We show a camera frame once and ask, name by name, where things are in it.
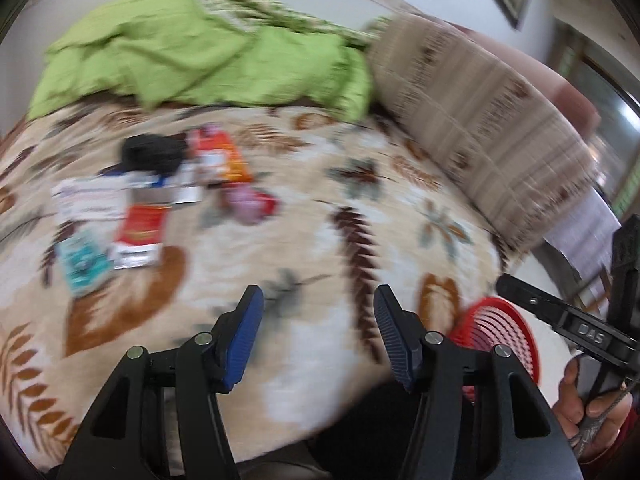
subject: red basket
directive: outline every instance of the red basket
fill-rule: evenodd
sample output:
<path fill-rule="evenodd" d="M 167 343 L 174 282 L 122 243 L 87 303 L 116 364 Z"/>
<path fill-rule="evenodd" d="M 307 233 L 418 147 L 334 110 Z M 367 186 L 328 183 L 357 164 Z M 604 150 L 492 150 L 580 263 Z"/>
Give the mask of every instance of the red basket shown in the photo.
<path fill-rule="evenodd" d="M 534 383 L 540 378 L 538 347 L 520 313 L 502 298 L 482 298 L 465 312 L 449 334 L 457 345 L 489 351 L 497 344 L 510 347 Z"/>

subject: green blanket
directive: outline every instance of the green blanket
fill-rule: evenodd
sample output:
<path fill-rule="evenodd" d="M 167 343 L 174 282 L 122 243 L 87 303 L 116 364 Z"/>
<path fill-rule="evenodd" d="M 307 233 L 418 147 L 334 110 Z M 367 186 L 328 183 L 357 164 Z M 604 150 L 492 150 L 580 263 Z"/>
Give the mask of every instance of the green blanket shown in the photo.
<path fill-rule="evenodd" d="M 47 50 L 28 118 L 102 90 L 135 95 L 146 108 L 306 96 L 341 120 L 364 115 L 372 82 L 351 45 L 362 47 L 367 33 L 331 28 L 274 0 L 229 1 L 229 12 L 220 12 L 220 0 L 119 0 L 93 10 Z"/>

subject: metal screw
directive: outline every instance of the metal screw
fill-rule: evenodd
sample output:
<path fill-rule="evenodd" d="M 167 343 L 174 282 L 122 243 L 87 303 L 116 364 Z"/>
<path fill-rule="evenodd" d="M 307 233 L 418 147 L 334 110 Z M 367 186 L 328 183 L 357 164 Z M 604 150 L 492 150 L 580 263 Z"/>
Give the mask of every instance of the metal screw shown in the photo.
<path fill-rule="evenodd" d="M 195 338 L 194 341 L 196 345 L 208 345 L 213 340 L 213 336 L 209 332 L 200 332 Z"/>
<path fill-rule="evenodd" d="M 129 359 L 137 359 L 145 352 L 145 349 L 142 346 L 132 346 L 127 350 L 127 357 Z"/>
<path fill-rule="evenodd" d="M 494 350 L 500 357 L 511 357 L 511 348 L 507 345 L 497 345 Z"/>
<path fill-rule="evenodd" d="M 440 332 L 427 332 L 424 340 L 431 345 L 439 345 L 444 341 L 444 338 Z"/>

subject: white floor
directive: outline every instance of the white floor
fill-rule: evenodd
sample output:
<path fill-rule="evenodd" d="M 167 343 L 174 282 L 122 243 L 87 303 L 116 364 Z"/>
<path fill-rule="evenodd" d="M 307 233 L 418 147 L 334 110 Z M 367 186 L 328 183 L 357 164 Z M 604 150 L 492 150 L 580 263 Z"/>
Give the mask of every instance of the white floor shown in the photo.
<path fill-rule="evenodd" d="M 551 281 L 542 264 L 531 254 L 527 255 L 514 275 L 524 282 L 559 297 L 558 288 Z M 564 366 L 572 355 L 564 339 L 553 332 L 547 324 L 519 307 L 518 310 L 529 324 L 538 346 L 541 364 L 538 386 L 546 401 L 553 405 L 558 400 L 558 383 L 562 379 Z"/>

